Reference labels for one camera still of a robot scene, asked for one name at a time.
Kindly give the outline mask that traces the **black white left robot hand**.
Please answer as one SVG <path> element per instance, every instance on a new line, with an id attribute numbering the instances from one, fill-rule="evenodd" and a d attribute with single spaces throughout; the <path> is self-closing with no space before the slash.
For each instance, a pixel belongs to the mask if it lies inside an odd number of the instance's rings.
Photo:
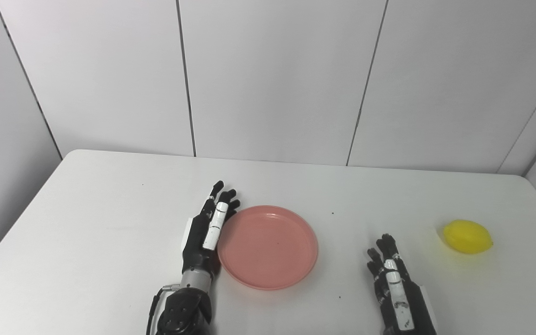
<path id="1" fill-rule="evenodd" d="M 192 218 L 188 238 L 181 253 L 182 272 L 202 270 L 213 279 L 221 269 L 216 247 L 221 230 L 237 212 L 240 200 L 235 189 L 224 191 L 225 183 L 217 181 L 200 213 Z"/>

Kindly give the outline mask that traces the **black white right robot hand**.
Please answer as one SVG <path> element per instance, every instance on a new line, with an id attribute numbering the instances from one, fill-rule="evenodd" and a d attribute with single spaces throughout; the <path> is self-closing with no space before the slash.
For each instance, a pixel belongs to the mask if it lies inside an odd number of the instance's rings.
<path id="1" fill-rule="evenodd" d="M 367 268 L 374 278 L 383 335 L 436 335 L 425 291 L 412 280 L 395 239 L 383 234 L 376 245 L 367 250 Z"/>

